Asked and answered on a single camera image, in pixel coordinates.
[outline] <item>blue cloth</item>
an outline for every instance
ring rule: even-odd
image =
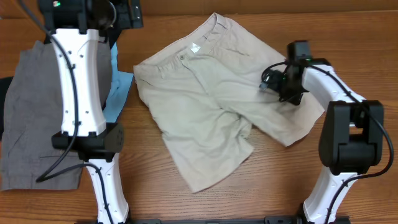
[[[112,85],[103,111],[106,122],[114,123],[121,114],[133,82],[133,73],[118,70],[118,46],[111,49]]]

